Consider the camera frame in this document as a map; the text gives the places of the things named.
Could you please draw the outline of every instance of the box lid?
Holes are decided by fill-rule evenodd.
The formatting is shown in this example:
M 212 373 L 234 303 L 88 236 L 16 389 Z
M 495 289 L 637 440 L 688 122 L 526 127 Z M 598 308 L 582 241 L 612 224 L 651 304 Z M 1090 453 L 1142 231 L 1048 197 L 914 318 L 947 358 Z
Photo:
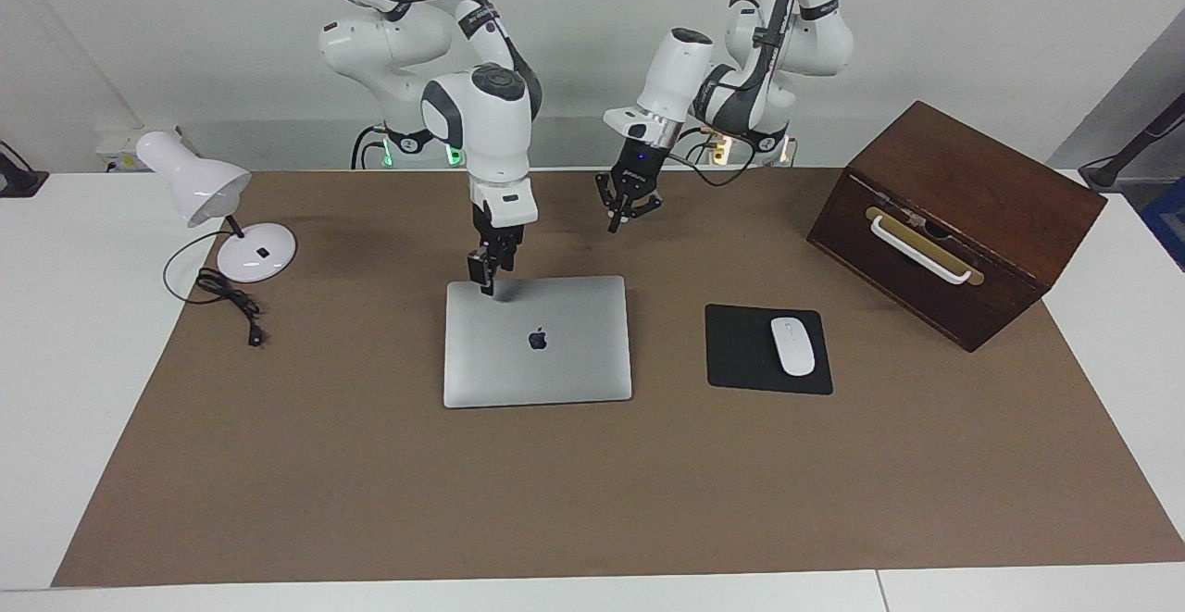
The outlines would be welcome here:
M 1106 199 L 918 101 L 852 160 L 895 202 L 1052 286 Z

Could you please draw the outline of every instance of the blue object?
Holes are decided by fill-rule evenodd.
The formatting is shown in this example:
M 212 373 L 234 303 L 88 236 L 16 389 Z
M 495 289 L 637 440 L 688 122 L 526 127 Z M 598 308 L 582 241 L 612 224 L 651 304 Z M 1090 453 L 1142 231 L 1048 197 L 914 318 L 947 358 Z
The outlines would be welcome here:
M 1140 218 L 1185 270 L 1185 177 L 1140 211 Z

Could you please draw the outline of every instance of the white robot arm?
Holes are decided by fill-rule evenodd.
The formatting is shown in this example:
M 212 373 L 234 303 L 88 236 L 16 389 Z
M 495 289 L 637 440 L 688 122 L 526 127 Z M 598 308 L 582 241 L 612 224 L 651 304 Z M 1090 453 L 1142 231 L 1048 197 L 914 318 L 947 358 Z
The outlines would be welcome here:
M 513 269 L 523 228 L 538 218 L 526 151 L 543 89 L 489 0 L 384 1 L 393 7 L 327 25 L 321 53 L 374 95 L 401 151 L 419 153 L 435 138 L 465 152 L 481 235 L 469 275 L 493 294 L 494 274 Z M 450 21 L 485 63 L 428 82 L 404 70 L 448 51 Z
M 523 228 L 539 218 L 527 177 L 526 81 L 513 70 L 485 63 L 429 82 L 422 108 L 434 136 L 465 149 L 473 225 L 481 235 L 481 246 L 469 254 L 469 279 L 493 295 L 494 274 L 499 268 L 514 269 Z
M 686 114 L 670 113 L 671 108 L 690 97 L 690 111 L 703 126 L 744 140 L 756 160 L 777 148 L 789 123 L 794 94 L 786 71 L 834 75 L 847 65 L 852 33 L 839 15 L 839 0 L 749 1 L 754 7 L 741 9 L 728 32 L 729 52 L 739 70 L 728 64 L 711 66 L 711 40 L 688 30 L 674 30 L 651 64 L 638 104 L 604 114 L 606 123 L 626 136 L 613 170 L 597 176 L 601 199 L 609 208 L 610 232 L 622 221 L 662 204 L 656 191 L 658 174 L 686 119 Z M 688 34 L 698 37 L 693 50 L 680 39 Z M 688 51 L 696 53 L 696 68 L 703 64 L 698 75 L 690 72 L 694 68 L 684 53 Z M 652 90 L 664 94 L 665 102 L 647 96 Z M 639 126 L 639 119 L 645 123 Z M 634 205 L 641 198 L 647 198 L 645 204 Z

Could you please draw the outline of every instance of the desk lamp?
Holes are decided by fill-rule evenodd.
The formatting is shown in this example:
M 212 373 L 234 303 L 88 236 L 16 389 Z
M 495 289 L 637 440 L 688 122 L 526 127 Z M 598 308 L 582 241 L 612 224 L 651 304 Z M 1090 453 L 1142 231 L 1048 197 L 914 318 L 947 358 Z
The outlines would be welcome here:
M 283 225 L 257 223 L 239 228 L 232 216 L 251 173 L 229 162 L 200 159 L 168 133 L 146 133 L 136 155 L 168 179 L 173 205 L 190 228 L 225 217 L 233 236 L 218 250 L 218 270 L 238 283 L 263 281 L 280 273 L 296 254 L 296 237 Z

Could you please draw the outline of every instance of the box handle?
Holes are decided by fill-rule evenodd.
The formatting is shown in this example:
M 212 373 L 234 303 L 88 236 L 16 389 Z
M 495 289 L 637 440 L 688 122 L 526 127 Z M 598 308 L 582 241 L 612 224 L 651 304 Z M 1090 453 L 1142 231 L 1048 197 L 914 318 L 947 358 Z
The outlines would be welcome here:
M 929 269 L 944 282 L 952 283 L 952 286 L 962 286 L 963 283 L 979 286 L 984 282 L 982 273 L 947 253 L 942 247 L 927 240 L 927 237 L 922 237 L 895 218 L 885 215 L 879 209 L 869 208 L 865 216 L 872 221 L 872 234 L 877 238 L 905 254 L 907 257 Z M 893 229 L 892 232 L 884 227 L 885 222 Z M 909 237 L 910 240 L 907 241 L 903 237 Z M 962 269 L 963 272 L 962 274 L 955 274 L 948 267 Z

